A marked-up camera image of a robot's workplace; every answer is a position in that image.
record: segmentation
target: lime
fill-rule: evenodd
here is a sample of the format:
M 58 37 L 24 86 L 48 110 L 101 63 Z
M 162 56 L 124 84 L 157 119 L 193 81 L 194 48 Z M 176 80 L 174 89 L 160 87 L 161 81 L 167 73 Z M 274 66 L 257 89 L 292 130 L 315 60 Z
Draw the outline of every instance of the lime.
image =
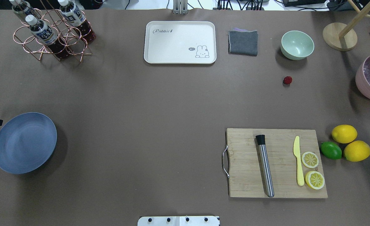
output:
M 323 142 L 320 146 L 321 153 L 329 159 L 341 159 L 341 148 L 334 142 Z
M 307 167 L 307 168 L 316 168 L 319 165 L 319 158 L 317 155 L 313 152 L 305 152 L 302 154 L 302 163 Z
M 367 143 L 357 140 L 345 147 L 344 156 L 348 161 L 359 162 L 370 155 L 370 147 Z
M 331 132 L 331 136 L 338 143 L 351 143 L 357 135 L 357 130 L 350 125 L 336 126 Z
M 316 190 L 324 187 L 324 176 L 317 171 L 309 171 L 305 176 L 305 181 L 309 187 Z

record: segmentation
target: soda bottle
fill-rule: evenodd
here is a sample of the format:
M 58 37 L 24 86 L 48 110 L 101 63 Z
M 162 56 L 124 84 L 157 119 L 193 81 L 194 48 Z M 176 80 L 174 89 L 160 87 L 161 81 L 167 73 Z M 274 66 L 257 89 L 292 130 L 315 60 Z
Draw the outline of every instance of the soda bottle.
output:
M 23 0 L 9 1 L 12 4 L 13 13 L 15 13 L 15 15 L 19 17 L 22 22 L 26 22 L 25 19 L 28 15 L 33 15 L 37 19 L 41 19 L 40 14 L 30 6 L 30 3 Z
M 37 19 L 33 15 L 28 15 L 26 17 L 26 22 L 30 25 L 29 28 L 31 33 L 40 43 L 46 45 L 56 57 L 63 59 L 69 56 L 64 45 L 65 41 L 52 30 L 46 21 Z
M 96 38 L 96 34 L 91 29 L 89 22 L 86 20 L 79 7 L 69 0 L 58 0 L 58 2 L 61 5 L 60 10 L 63 17 L 70 23 L 71 26 L 80 30 L 82 37 L 87 41 L 87 43 L 94 40 Z

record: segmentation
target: bowl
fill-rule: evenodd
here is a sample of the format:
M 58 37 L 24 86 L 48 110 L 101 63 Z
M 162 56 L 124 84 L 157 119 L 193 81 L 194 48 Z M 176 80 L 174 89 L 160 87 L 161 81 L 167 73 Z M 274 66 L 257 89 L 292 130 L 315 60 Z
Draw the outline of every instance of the bowl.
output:
M 281 39 L 281 52 L 291 60 L 301 60 L 311 55 L 314 43 L 309 35 L 299 30 L 285 33 Z
M 359 67 L 355 76 L 358 90 L 370 99 L 370 56 Z
M 57 130 L 41 113 L 18 115 L 0 130 L 0 168 L 8 173 L 28 173 L 44 164 L 55 149 Z

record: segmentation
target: yellow knife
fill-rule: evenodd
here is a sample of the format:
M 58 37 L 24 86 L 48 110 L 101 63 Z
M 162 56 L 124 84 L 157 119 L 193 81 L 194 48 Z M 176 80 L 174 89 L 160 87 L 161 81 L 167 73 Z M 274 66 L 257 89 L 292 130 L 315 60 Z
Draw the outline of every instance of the yellow knife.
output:
M 296 136 L 294 140 L 294 156 L 297 158 L 297 182 L 299 186 L 303 186 L 305 181 L 303 180 L 301 150 L 299 149 L 299 136 Z

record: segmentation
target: white bottle cap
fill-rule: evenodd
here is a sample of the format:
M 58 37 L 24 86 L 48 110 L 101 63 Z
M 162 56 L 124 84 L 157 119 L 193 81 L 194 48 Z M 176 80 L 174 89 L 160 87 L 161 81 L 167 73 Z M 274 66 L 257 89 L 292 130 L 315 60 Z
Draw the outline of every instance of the white bottle cap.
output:
M 29 24 L 29 25 L 35 25 L 37 24 L 37 18 L 35 18 L 33 15 L 28 15 L 26 17 L 26 22 Z
M 18 5 L 18 3 L 17 2 L 15 2 L 14 0 L 9 0 L 10 1 L 10 3 L 12 4 L 12 5 L 14 5 L 14 6 L 17 6 Z
M 61 6 L 66 6 L 67 4 L 69 4 L 69 0 L 58 0 L 58 2 Z

